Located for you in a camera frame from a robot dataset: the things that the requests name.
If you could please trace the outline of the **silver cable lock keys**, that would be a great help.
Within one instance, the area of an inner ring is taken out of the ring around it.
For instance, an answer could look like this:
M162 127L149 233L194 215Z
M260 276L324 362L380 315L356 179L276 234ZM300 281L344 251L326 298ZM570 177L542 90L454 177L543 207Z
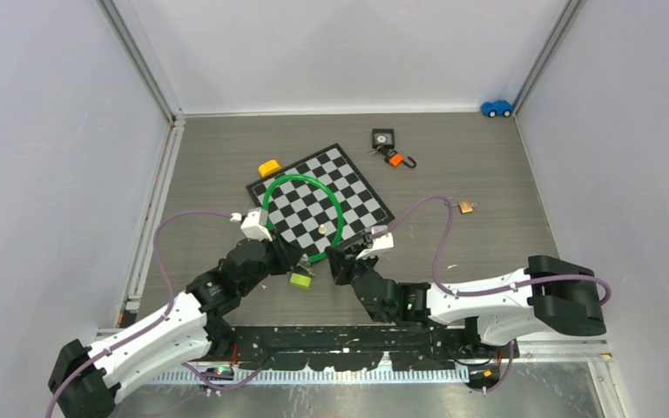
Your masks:
M294 273L302 276L314 277L314 269L312 268L310 260L306 257L302 257L294 268Z

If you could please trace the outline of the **green cable lock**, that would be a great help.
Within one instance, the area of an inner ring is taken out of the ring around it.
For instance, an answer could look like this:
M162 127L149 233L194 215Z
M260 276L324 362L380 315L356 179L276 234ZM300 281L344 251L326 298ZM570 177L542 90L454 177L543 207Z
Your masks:
M325 248L342 241L346 221L331 187L304 174L283 174L252 185L249 193L267 210L267 227L305 250L311 264L326 258ZM327 227L320 234L320 225Z

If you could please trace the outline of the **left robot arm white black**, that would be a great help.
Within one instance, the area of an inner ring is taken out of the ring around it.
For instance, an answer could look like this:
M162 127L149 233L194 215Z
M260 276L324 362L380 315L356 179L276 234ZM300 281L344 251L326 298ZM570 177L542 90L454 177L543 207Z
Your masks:
M226 314L266 277L289 273L305 252L279 237L243 239L155 313L123 331L83 345L65 344L48 380L46 415L107 417L131 392L183 362L229 356L235 333Z

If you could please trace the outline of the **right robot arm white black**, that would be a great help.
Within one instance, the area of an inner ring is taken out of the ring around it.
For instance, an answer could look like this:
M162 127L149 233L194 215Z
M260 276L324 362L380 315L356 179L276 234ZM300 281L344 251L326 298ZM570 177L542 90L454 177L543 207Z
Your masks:
M602 307L612 290L586 267L534 255L525 267L494 278L399 283L375 269L380 255L393 246L388 233L325 250L333 282L352 287L374 322L449 326L463 320L463 348L478 358L520 336L546 330L574 337L606 332Z

